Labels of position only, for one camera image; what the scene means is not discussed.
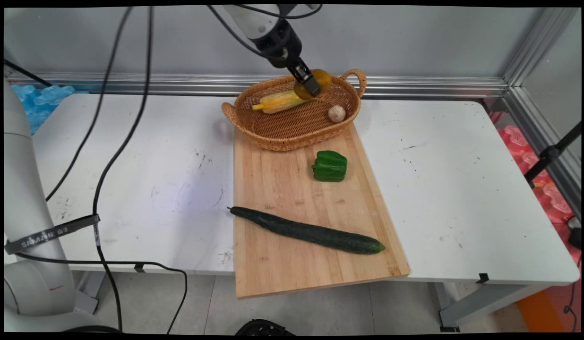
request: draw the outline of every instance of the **wicker basket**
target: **wicker basket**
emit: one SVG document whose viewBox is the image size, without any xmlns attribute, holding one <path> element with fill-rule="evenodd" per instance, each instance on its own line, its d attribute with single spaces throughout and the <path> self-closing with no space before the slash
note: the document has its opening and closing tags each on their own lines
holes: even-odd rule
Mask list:
<svg viewBox="0 0 584 340">
<path fill-rule="evenodd" d="M 346 81 L 349 75 L 359 78 L 359 90 Z M 231 123 L 260 148 L 288 151 L 335 137 L 346 130 L 359 113 L 361 96 L 366 90 L 366 75 L 360 69 L 351 69 L 342 77 L 332 77 L 328 92 L 318 98 L 275 114 L 252 110 L 265 95 L 292 90 L 294 77 L 271 79 L 255 84 L 242 92 L 235 105 L 223 103 L 223 112 Z M 340 123 L 328 118 L 328 110 L 340 105 L 346 117 Z"/>
</svg>

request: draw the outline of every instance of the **basket handle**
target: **basket handle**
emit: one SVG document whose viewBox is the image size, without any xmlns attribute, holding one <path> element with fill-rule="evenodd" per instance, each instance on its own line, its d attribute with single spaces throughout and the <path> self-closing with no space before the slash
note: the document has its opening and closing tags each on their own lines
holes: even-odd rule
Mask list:
<svg viewBox="0 0 584 340">
<path fill-rule="evenodd" d="M 344 75 L 340 76 L 342 79 L 346 80 L 349 75 L 356 75 L 357 79 L 359 79 L 359 90 L 357 90 L 357 95 L 359 98 L 363 96 L 366 91 L 366 87 L 368 86 L 368 80 L 366 79 L 366 74 L 361 71 L 361 69 L 354 68 L 344 72 Z"/>
<path fill-rule="evenodd" d="M 221 109 L 223 110 L 225 117 L 227 117 L 227 119 L 231 120 L 231 123 L 237 126 L 238 118 L 235 116 L 235 110 L 233 109 L 233 105 L 229 103 L 223 103 L 221 105 Z"/>
</svg>

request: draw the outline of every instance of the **green bell pepper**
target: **green bell pepper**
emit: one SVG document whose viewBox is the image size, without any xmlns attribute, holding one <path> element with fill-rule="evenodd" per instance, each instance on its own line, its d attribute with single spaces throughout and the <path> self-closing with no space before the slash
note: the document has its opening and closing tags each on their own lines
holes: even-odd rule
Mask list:
<svg viewBox="0 0 584 340">
<path fill-rule="evenodd" d="M 318 181 L 339 182 L 346 174 L 346 158 L 335 151 L 318 151 L 313 168 L 313 177 Z"/>
</svg>

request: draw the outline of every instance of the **blue foam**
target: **blue foam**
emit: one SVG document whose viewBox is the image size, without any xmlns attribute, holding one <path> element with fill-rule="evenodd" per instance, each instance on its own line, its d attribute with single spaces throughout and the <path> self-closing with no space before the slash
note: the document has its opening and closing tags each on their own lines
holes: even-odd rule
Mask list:
<svg viewBox="0 0 584 340">
<path fill-rule="evenodd" d="M 33 85 L 13 85 L 12 88 L 24 105 L 32 135 L 34 135 L 63 99 L 73 93 L 88 93 L 88 91 L 76 91 L 69 85 L 53 85 L 42 90 L 37 90 Z"/>
</svg>

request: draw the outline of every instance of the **table leg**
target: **table leg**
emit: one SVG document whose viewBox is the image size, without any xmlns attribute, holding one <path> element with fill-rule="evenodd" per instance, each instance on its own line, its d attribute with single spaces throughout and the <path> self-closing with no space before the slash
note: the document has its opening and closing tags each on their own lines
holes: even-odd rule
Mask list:
<svg viewBox="0 0 584 340">
<path fill-rule="evenodd" d="M 105 272 L 102 271 L 83 273 L 76 290 L 76 308 L 74 308 L 76 312 L 83 310 L 89 314 L 95 314 L 98 306 L 96 297 L 104 278 Z"/>
<path fill-rule="evenodd" d="M 437 296 L 441 304 L 441 323 L 444 327 L 457 327 L 457 323 L 483 316 L 515 303 L 548 288 L 516 284 L 483 284 L 472 294 L 458 299 L 457 290 L 450 283 L 437 283 Z"/>
</svg>

